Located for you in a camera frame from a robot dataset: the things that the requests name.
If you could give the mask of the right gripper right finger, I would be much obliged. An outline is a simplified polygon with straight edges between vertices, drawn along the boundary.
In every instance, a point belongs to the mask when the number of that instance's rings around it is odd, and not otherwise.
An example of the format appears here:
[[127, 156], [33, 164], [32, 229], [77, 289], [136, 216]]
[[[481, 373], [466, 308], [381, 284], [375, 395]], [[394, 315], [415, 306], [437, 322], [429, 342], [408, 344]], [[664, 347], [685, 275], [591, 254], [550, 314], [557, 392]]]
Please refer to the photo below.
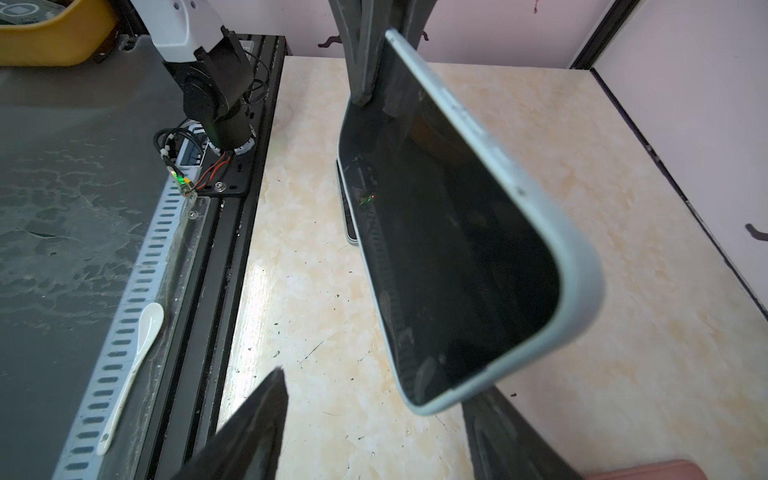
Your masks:
[[497, 388], [461, 407], [476, 479], [583, 479]]

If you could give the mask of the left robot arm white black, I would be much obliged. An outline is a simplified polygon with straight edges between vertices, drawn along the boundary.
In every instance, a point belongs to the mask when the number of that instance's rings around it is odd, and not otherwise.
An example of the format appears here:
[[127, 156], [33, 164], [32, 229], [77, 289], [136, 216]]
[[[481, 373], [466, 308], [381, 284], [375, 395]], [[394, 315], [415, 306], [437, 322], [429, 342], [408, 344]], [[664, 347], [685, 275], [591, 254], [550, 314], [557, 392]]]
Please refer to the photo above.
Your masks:
[[[251, 130], [243, 110], [254, 73], [237, 35], [206, 1], [136, 1], [133, 4], [183, 93], [184, 112], [212, 143], [232, 151]], [[396, 31], [418, 46], [432, 1], [333, 1], [330, 8], [344, 49], [354, 104], [374, 95], [385, 35]]]

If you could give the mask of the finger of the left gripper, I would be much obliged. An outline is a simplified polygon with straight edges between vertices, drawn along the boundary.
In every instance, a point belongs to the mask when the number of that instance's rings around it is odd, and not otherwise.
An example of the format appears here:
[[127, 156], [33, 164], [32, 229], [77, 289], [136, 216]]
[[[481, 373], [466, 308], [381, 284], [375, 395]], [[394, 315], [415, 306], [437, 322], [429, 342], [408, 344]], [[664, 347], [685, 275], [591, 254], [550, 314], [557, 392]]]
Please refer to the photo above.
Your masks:
[[435, 4], [435, 0], [330, 0], [352, 103], [364, 106], [374, 94], [385, 33], [394, 29], [417, 47]]

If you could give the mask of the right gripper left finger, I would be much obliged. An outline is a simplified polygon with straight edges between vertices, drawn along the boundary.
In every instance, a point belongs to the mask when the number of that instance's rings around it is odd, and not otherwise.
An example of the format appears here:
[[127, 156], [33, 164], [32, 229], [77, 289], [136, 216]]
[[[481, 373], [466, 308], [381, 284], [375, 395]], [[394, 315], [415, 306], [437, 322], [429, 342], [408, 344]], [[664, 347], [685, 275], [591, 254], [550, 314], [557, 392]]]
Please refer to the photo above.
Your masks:
[[289, 396], [275, 368], [225, 425], [174, 475], [176, 479], [274, 479]]

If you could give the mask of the black phone clear case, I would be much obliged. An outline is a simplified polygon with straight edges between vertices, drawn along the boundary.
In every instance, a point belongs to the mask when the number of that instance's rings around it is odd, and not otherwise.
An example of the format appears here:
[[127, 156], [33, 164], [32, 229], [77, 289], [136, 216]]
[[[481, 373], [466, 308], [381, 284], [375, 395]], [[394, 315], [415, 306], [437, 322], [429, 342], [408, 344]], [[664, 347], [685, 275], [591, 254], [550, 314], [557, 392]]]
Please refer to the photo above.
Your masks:
[[605, 281], [595, 248], [397, 31], [337, 165], [397, 389], [421, 416], [580, 336]]

